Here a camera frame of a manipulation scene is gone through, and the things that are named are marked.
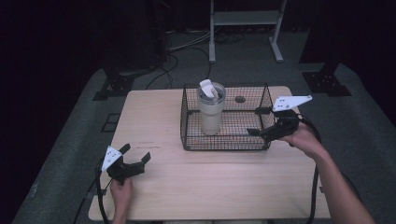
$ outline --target wooden table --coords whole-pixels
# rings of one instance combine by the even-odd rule
[[[274,99],[291,95],[287,87],[270,87]],[[112,146],[129,143],[124,162],[150,152],[146,172],[134,176],[128,219],[224,220],[309,217],[315,164],[297,148],[274,141],[263,151],[186,151],[180,140],[183,90],[131,91],[122,110]],[[102,173],[101,183],[110,178]],[[114,203],[104,197],[108,218]],[[90,219],[102,219],[97,198]],[[329,218],[318,189],[316,218]]]

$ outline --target cup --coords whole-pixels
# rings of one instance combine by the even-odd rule
[[[221,112],[225,105],[225,88],[217,82],[212,82],[212,85],[219,97],[209,98],[204,94],[201,88],[197,90],[201,130],[206,135],[215,135],[219,132]]]

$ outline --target wire basket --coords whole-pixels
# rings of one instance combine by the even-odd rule
[[[226,89],[225,107],[221,113],[220,130],[215,135],[201,131],[195,84],[183,89],[180,116],[180,137],[186,150],[264,150],[270,146],[247,129],[264,130],[275,124],[272,113],[256,113],[258,108],[269,109],[273,104],[266,83],[222,84]]]

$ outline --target hand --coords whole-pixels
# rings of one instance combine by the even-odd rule
[[[115,204],[115,214],[113,224],[125,223],[132,199],[132,178],[126,178],[122,185],[118,180],[113,180],[110,184],[111,195]]]
[[[301,123],[297,131],[291,135],[284,136],[279,140],[286,141],[299,148],[310,158],[315,158],[321,151],[325,150],[318,139],[314,136],[308,126]]]

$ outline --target dark background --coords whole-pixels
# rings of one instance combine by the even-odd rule
[[[161,15],[154,13],[153,2]],[[230,6],[273,9],[278,7],[274,2],[231,1]],[[217,0],[216,8],[227,4]],[[289,0],[282,29],[311,28],[301,63],[324,62],[335,49],[340,62],[360,76],[396,123],[391,82],[396,75],[394,9],[390,0]],[[134,69],[159,65],[163,31],[207,29],[209,1],[17,0],[2,1],[0,10],[0,217],[8,223],[91,75],[108,60],[133,64]]]

